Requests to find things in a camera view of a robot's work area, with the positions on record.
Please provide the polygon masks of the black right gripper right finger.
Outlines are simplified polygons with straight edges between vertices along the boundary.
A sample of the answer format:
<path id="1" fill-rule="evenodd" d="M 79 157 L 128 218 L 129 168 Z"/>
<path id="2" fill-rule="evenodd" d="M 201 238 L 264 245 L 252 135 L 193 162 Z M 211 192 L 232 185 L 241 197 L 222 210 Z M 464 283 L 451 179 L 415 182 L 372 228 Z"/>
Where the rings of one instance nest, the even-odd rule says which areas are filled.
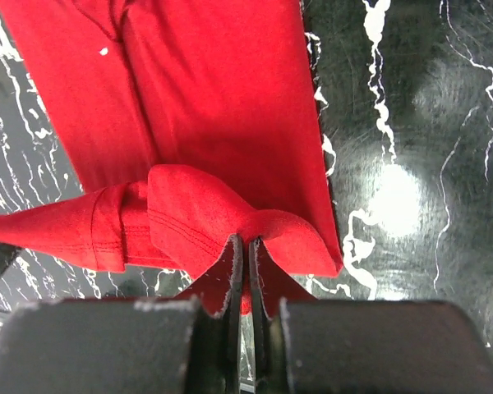
<path id="1" fill-rule="evenodd" d="M 471 319 L 433 300 L 318 300 L 249 245 L 258 393 L 493 393 Z"/>

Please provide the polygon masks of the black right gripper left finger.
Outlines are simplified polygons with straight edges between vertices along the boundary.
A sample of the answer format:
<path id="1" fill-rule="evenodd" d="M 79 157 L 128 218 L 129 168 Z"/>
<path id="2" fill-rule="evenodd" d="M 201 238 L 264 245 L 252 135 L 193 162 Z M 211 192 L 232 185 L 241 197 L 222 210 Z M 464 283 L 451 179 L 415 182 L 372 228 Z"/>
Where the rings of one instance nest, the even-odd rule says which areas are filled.
<path id="1" fill-rule="evenodd" d="M 0 393 L 237 393 L 242 241 L 175 299 L 30 302 L 0 330 Z"/>

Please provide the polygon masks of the dark red t shirt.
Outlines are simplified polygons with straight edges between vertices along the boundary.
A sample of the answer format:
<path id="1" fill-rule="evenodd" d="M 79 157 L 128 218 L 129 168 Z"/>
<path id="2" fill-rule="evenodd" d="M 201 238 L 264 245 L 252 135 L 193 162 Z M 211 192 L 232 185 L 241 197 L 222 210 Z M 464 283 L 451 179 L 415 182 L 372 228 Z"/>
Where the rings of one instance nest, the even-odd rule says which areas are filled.
<path id="1" fill-rule="evenodd" d="M 1 1 L 84 194 L 0 216 L 0 243 L 197 279 L 232 234 L 286 273 L 339 246 L 296 1 Z"/>

